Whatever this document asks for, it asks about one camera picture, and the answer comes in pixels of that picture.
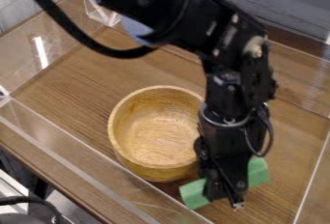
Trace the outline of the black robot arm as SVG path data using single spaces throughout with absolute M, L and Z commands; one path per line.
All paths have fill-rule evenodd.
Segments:
M 70 37 L 94 52 L 130 60 L 170 44 L 198 56 L 205 97 L 198 110 L 194 142 L 200 177 L 180 188 L 185 206 L 196 209 L 226 199 L 241 209 L 248 172 L 273 144 L 268 101 L 276 82 L 263 24 L 229 0 L 94 0 L 132 21 L 138 45 L 110 48 L 94 41 L 53 0 L 33 0 Z

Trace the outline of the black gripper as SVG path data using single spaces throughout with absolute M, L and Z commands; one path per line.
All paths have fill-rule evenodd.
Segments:
M 193 150 L 200 177 L 205 178 L 201 194 L 209 202 L 225 198 L 230 208 L 239 210 L 248 188 L 248 160 L 252 156 L 264 157 L 273 144 L 268 105 L 263 103 L 245 117 L 228 122 L 202 103 L 197 131 Z

